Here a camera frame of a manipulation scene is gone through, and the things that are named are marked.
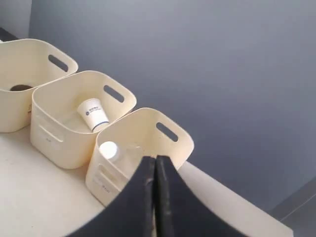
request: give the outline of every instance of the bottle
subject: bottle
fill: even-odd
[[[131,178],[137,169],[142,157],[143,151],[140,146],[131,144],[124,149],[112,141],[100,145],[100,153],[117,167],[127,178]]]

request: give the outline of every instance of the white bottle cap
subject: white bottle cap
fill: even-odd
[[[99,147],[101,155],[105,159],[110,159],[111,161],[116,160],[119,157],[119,147],[114,142],[102,143]]]

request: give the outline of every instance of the gray wall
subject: gray wall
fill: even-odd
[[[33,0],[30,36],[192,135],[189,161],[264,210],[316,175],[314,0]]]
[[[0,27],[18,38],[29,35],[32,0],[0,0]]]

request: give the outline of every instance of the table surface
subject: table surface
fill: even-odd
[[[29,127],[0,134],[1,236],[64,236],[103,206],[85,186],[87,165],[60,169],[32,146],[29,136]]]

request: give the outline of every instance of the cream plastic bin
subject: cream plastic bin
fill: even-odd
[[[114,122],[97,136],[85,180],[89,190],[104,205],[116,197],[130,178],[101,155],[99,147],[107,141],[115,142],[119,148],[140,146],[142,156],[169,156],[177,170],[194,149],[190,135],[157,110],[141,108]],[[142,156],[133,166],[139,164]]]
[[[32,93],[36,87],[77,71],[77,63],[49,43],[20,39],[0,44],[0,132],[14,132],[30,124]],[[32,86],[10,91],[19,84]]]
[[[90,160],[98,132],[77,112],[98,98],[111,122],[129,113],[136,98],[128,89],[95,71],[85,71],[37,88],[33,93],[31,142],[57,166],[74,169]]]

